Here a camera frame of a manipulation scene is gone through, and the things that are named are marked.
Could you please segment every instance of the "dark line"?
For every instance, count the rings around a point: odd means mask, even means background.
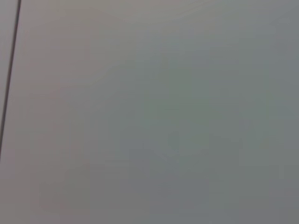
[[[18,0],[17,8],[16,8],[15,21],[14,21],[14,36],[13,36],[13,42],[12,42],[11,51],[10,51],[9,67],[8,67],[8,72],[7,72],[6,89],[5,89],[4,104],[3,104],[3,112],[2,112],[2,118],[1,118],[0,159],[1,159],[2,142],[3,142],[3,135],[4,135],[4,125],[5,125],[5,118],[6,118],[6,110],[7,110],[7,103],[8,103],[10,80],[11,80],[11,74],[12,74],[13,64],[14,64],[14,50],[15,50],[15,43],[16,43],[16,40],[17,40],[20,10],[21,10],[21,0]]]

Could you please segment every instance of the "gray wall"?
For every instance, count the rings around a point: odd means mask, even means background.
[[[0,117],[3,111],[16,2],[15,0],[0,1]]]
[[[299,221],[296,0],[28,0],[4,224]]]

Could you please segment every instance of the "gray surface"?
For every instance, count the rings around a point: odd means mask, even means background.
[[[15,0],[0,2],[0,117],[2,116],[7,71],[16,13]]]
[[[152,2],[23,4],[3,223],[299,221],[298,2]]]

